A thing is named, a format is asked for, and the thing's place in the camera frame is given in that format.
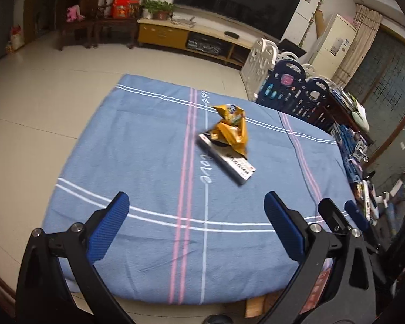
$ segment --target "blue gripper pad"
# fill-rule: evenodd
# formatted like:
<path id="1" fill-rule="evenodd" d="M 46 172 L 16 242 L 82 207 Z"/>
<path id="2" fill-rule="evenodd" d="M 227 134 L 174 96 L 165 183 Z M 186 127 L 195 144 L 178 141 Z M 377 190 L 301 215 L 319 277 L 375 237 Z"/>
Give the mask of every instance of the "blue gripper pad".
<path id="1" fill-rule="evenodd" d="M 305 240 L 302 233 L 287 213 L 287 207 L 274 193 L 264 198 L 264 211 L 276 231 L 288 256 L 301 263 L 305 259 Z"/>
<path id="2" fill-rule="evenodd" d="M 365 231 L 369 228 L 369 221 L 366 219 L 366 217 L 363 215 L 363 213 L 359 210 L 354 202 L 352 202 L 351 200 L 346 201 L 344 209 L 361 231 Z"/>
<path id="3" fill-rule="evenodd" d="M 90 264 L 104 258 L 129 213 L 129 197 L 119 192 L 107 207 L 108 211 L 89 238 L 87 258 Z"/>

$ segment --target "tv stand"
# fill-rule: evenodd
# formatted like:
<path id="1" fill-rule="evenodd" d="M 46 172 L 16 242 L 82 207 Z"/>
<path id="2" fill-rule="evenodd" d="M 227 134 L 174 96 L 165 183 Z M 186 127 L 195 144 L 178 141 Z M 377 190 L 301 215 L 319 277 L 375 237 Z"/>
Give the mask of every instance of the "tv stand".
<path id="1" fill-rule="evenodd" d="M 159 46 L 172 47 L 183 51 L 188 51 L 200 55 L 209 56 L 215 59 L 222 60 L 225 65 L 228 63 L 243 66 L 246 61 L 247 55 L 254 44 L 251 41 L 243 38 L 235 39 L 224 34 L 223 31 L 214 28 L 205 27 L 203 25 L 189 25 L 175 24 L 171 21 L 161 21 L 156 19 L 139 19 L 139 44 L 152 44 Z M 188 47 L 188 40 L 201 34 L 217 40 L 225 46 L 222 54 L 215 55 L 197 49 Z"/>

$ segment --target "black round object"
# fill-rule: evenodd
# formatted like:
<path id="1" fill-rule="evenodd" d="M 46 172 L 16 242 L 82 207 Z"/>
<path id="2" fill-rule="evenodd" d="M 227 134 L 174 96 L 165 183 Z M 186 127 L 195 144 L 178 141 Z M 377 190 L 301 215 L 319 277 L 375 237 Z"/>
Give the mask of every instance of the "black round object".
<path id="1" fill-rule="evenodd" d="M 233 321 L 227 315 L 217 314 L 207 317 L 203 324 L 233 324 Z"/>

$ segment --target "yellow snack bag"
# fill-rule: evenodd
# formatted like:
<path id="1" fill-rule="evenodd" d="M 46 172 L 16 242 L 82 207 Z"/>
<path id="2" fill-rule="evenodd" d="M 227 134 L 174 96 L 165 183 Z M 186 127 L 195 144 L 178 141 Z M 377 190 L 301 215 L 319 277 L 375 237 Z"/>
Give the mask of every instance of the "yellow snack bag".
<path id="1" fill-rule="evenodd" d="M 238 106 L 227 104 L 213 106 L 223 118 L 209 131 L 213 141 L 230 145 L 236 152 L 246 157 L 246 118 Z"/>

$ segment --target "red bag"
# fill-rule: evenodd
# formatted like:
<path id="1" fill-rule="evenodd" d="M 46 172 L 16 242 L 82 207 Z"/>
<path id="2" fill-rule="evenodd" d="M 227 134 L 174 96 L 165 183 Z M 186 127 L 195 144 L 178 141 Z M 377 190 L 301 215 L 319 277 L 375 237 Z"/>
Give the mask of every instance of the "red bag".
<path id="1" fill-rule="evenodd" d="M 139 0 L 114 0 L 113 18 L 131 18 L 136 16 Z"/>

